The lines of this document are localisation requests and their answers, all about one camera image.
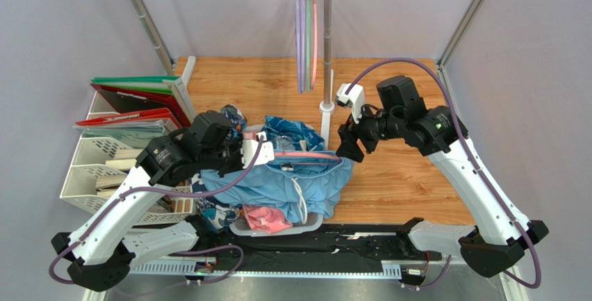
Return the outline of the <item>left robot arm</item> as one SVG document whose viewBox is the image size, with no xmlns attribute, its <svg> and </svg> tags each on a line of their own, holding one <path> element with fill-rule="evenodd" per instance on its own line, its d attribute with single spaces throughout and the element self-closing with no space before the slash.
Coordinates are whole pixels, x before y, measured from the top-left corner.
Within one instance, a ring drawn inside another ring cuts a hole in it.
<svg viewBox="0 0 592 301">
<path fill-rule="evenodd" d="M 187 217 L 147 234 L 128 232 L 148 208 L 175 195 L 173 188 L 198 172 L 241 170 L 239 153 L 231 120 L 217 111 L 200 113 L 189 127 L 150 140 L 98 212 L 77 230 L 51 239 L 56 258 L 49 276 L 61 284 L 107 291 L 144 263 L 196 250 L 206 232 L 201 218 Z"/>
</svg>

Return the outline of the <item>light blue shorts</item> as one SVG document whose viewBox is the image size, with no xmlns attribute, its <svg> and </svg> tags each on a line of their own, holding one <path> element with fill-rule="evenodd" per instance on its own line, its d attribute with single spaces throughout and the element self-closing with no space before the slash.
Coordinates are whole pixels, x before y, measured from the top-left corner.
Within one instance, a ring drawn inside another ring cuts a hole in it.
<svg viewBox="0 0 592 301">
<path fill-rule="evenodd" d="M 235 186 L 214 195 L 230 206 L 243 204 L 279 209 L 292 223 L 305 213 L 329 219 L 340 201 L 340 192 L 352 178 L 354 162 L 305 156 L 280 156 L 254 166 Z"/>
</svg>

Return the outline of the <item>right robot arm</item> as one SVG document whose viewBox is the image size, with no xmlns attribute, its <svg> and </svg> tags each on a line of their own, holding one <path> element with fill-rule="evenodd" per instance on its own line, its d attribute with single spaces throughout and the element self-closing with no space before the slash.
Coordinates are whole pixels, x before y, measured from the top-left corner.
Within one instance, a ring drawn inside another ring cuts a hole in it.
<svg viewBox="0 0 592 301">
<path fill-rule="evenodd" d="M 406 76 L 380 82 L 377 92 L 381 108 L 366 102 L 362 86 L 339 87 L 336 101 L 351 113 L 338 129 L 337 155 L 361 162 L 380 141 L 402 139 L 442 172 L 474 218 L 471 225 L 411 219 L 397 230 L 403 256 L 438 252 L 460 257 L 476 273 L 493 277 L 518 263 L 529 245 L 548 235 L 544 222 L 529 219 L 492 179 L 484 181 L 488 170 L 474 166 L 474 145 L 447 106 L 427 108 Z"/>
</svg>

